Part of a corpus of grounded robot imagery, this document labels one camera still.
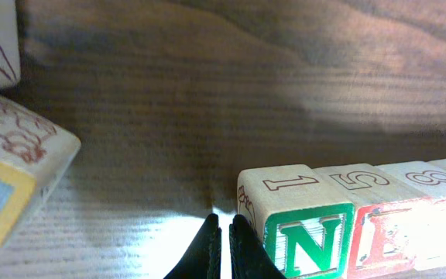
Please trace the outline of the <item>red E block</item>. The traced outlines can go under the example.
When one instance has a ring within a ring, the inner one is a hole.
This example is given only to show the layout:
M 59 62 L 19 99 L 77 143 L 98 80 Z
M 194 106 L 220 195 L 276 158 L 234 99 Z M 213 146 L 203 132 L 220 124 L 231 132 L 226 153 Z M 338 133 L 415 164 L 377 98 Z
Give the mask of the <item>red E block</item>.
M 370 278 L 413 268 L 415 217 L 430 197 L 370 164 L 314 170 L 355 206 L 347 278 Z

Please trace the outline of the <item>green N block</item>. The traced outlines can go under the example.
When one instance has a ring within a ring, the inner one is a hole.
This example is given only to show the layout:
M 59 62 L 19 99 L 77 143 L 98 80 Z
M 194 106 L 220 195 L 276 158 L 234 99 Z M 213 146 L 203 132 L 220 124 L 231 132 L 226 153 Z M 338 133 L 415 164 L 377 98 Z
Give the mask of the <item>green N block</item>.
M 353 203 L 305 164 L 243 170 L 238 213 L 287 278 L 340 278 L 351 244 Z

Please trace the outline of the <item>red U block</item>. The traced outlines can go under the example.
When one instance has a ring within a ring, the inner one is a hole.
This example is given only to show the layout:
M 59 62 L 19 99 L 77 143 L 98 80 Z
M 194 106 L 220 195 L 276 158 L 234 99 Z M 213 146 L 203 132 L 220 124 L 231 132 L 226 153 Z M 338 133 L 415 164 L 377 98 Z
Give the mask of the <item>red U block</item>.
M 431 198 L 418 212 L 421 225 L 416 233 L 414 268 L 422 271 L 446 266 L 446 169 L 423 161 L 383 164 L 378 168 Z

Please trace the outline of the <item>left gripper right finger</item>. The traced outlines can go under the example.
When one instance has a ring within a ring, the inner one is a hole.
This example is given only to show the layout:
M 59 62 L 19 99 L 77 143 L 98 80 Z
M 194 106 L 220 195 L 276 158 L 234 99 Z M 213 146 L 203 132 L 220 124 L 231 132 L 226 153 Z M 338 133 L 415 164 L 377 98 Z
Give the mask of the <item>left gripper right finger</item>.
M 232 279 L 286 279 L 262 247 L 243 215 L 229 226 Z

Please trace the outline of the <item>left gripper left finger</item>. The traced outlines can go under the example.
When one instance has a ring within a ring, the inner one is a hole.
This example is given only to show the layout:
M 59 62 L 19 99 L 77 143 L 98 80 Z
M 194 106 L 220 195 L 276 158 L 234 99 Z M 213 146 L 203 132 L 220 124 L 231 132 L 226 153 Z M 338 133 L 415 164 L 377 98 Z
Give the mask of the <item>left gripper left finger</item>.
M 211 213 L 197 231 L 177 265 L 164 279 L 220 279 L 221 228 Z

